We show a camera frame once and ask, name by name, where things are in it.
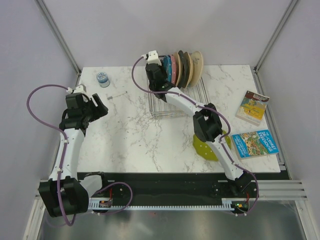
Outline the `blue polka dot plate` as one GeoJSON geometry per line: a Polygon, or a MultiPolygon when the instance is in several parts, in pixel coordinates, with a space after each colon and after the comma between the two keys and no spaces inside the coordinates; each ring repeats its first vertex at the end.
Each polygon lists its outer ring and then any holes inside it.
{"type": "Polygon", "coordinates": [[[167,80],[172,81],[172,61],[170,55],[165,55],[163,58],[163,67],[167,74],[167,80]]]}

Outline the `pink polka dot plate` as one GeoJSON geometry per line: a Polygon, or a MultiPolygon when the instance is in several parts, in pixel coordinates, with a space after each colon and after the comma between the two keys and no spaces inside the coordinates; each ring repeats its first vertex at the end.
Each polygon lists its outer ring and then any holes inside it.
{"type": "Polygon", "coordinates": [[[172,54],[170,55],[170,60],[171,60],[171,65],[170,65],[171,66],[171,83],[175,85],[177,67],[176,67],[176,59],[172,54]]]}

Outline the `green polka dot plate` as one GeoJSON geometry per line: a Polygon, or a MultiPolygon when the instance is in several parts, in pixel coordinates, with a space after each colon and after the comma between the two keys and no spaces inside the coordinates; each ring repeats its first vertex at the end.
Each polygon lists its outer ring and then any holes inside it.
{"type": "Polygon", "coordinates": [[[202,142],[195,134],[193,135],[192,145],[195,152],[207,161],[218,162],[219,159],[211,150],[207,143],[202,142]]]}

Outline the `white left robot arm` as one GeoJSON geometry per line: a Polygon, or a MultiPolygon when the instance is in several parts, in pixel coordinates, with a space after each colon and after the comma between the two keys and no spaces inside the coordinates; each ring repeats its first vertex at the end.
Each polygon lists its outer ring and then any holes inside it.
{"type": "Polygon", "coordinates": [[[71,93],[65,97],[67,108],[62,113],[60,146],[55,166],[47,181],[39,184],[39,194],[53,218],[85,213],[89,198],[94,194],[106,196],[110,185],[102,172],[94,172],[78,179],[78,161],[87,128],[108,114],[98,94],[71,93]]]}

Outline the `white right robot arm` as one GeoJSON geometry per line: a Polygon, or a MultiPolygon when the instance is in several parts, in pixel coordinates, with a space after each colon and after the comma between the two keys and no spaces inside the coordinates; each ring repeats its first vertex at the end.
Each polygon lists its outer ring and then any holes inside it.
{"type": "Polygon", "coordinates": [[[157,63],[145,67],[149,89],[158,99],[172,104],[192,117],[195,136],[206,143],[223,167],[229,184],[229,191],[235,197],[247,191],[251,177],[240,166],[225,140],[221,117],[214,104],[199,103],[185,95],[179,88],[166,80],[166,71],[157,63]]]}

